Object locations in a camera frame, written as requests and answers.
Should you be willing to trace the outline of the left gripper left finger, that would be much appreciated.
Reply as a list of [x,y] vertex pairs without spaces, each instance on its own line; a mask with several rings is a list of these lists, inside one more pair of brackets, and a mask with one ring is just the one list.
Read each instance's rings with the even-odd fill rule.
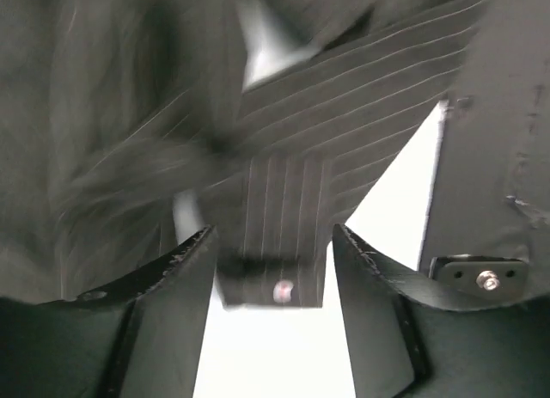
[[216,266],[207,227],[73,301],[1,302],[1,394],[193,395]]

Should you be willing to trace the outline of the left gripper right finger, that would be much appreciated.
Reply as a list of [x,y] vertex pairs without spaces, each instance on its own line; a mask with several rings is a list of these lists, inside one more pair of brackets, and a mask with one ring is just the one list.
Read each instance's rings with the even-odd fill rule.
[[333,257],[357,396],[548,396],[549,297],[525,297],[525,262],[443,257],[424,275],[342,224]]

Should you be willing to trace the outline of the black pinstripe long sleeve shirt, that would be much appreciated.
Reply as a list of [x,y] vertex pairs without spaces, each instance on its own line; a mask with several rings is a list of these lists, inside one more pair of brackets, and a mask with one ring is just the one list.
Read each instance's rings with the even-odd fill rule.
[[229,304],[296,279],[447,100],[422,259],[549,292],[549,0],[1,0],[1,295],[71,300],[176,245],[195,192]]

